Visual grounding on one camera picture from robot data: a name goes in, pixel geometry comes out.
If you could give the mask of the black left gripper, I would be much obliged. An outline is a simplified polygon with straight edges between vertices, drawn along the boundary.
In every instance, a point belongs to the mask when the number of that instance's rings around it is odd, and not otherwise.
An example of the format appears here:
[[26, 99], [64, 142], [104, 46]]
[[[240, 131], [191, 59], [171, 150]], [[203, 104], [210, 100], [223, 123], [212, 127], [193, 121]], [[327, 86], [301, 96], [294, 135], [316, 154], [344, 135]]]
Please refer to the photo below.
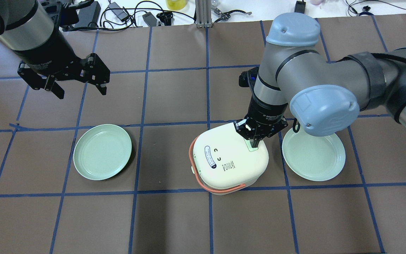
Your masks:
[[64, 90], [57, 84], [55, 78], [50, 76], [53, 74], [59, 81], [74, 79], [83, 82], [85, 79], [94, 85], [101, 95], [107, 94], [111, 71], [100, 56], [91, 53], [85, 59], [80, 59], [56, 27], [53, 28], [50, 37], [38, 47], [13, 52], [24, 62], [18, 65], [18, 75], [33, 90], [44, 89], [63, 99]]

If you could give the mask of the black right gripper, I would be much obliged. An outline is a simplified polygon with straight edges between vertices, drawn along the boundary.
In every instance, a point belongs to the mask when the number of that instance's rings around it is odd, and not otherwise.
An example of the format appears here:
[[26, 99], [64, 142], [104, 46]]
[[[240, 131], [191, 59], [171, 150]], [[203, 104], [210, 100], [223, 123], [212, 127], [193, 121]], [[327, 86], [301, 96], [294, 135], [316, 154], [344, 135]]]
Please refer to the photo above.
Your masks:
[[288, 103], [271, 105], [252, 95], [246, 116], [234, 123], [235, 131], [248, 140], [250, 149], [255, 149], [265, 137], [272, 137], [288, 126], [283, 118], [287, 107]]

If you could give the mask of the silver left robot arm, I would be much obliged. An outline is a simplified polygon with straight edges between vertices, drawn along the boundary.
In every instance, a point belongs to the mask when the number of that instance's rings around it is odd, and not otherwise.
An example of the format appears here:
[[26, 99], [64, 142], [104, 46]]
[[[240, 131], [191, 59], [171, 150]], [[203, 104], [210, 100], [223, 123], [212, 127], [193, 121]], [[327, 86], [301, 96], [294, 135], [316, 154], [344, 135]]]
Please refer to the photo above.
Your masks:
[[80, 59], [37, 0], [0, 0], [0, 41], [21, 59], [20, 77], [34, 90], [63, 99], [57, 84]]

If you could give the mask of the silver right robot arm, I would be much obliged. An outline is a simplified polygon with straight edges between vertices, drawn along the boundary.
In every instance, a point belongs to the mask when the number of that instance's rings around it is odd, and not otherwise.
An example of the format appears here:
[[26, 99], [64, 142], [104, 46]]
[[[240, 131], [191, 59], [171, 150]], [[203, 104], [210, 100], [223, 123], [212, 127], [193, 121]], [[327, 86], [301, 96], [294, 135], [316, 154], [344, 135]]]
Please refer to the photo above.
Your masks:
[[272, 21], [257, 77], [243, 83], [252, 93], [248, 112], [233, 123], [251, 146], [284, 128], [286, 108], [315, 137], [346, 129], [361, 111], [381, 105], [406, 129], [406, 47], [328, 63], [314, 47], [320, 32], [320, 24], [303, 13]]

